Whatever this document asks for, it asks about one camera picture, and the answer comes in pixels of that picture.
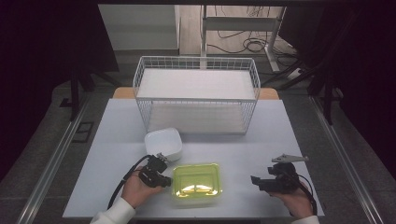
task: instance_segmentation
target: person's left hand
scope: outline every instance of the person's left hand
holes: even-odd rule
[[[131,174],[126,181],[121,194],[121,198],[123,198],[133,208],[138,207],[149,196],[156,194],[163,189],[161,186],[151,188],[143,183],[139,178],[139,173],[142,168],[142,166],[137,167],[136,171]]]

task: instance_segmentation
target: white cuff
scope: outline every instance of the white cuff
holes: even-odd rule
[[[295,220],[291,224],[319,224],[319,220],[317,216],[312,216]]]
[[[113,206],[104,213],[98,213],[91,223],[117,223],[126,224],[131,220],[136,211],[123,198],[119,198]]]

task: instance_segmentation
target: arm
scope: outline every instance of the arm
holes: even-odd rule
[[[297,189],[291,194],[273,192],[269,192],[269,194],[282,200],[290,213],[298,218],[292,224],[319,224],[318,217],[314,216],[312,211],[311,202],[309,202],[309,199],[301,189]]]
[[[149,196],[160,192],[163,188],[150,188],[139,178],[138,167],[126,181],[121,197],[107,211],[98,213],[91,221],[94,224],[126,224],[134,216],[135,209]]]

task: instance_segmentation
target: white table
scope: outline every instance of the white table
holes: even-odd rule
[[[109,100],[64,217],[93,217],[106,210],[122,177],[146,155],[145,134],[135,100]],[[163,174],[172,176],[173,168],[181,164],[215,162],[220,168],[223,192],[210,206],[180,208],[167,188],[138,207],[136,218],[290,216],[279,199],[259,191],[250,181],[251,175],[274,178],[267,172],[267,167],[274,165],[272,158],[283,153],[302,156],[282,101],[260,100],[246,135],[182,134],[181,139],[182,158],[168,164]],[[304,162],[294,165],[298,174],[311,180]],[[323,216],[316,193],[314,195],[318,214]]]

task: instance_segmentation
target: white wire basket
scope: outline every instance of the white wire basket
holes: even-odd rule
[[[147,132],[245,134],[260,87],[246,58],[142,57],[134,75]]]

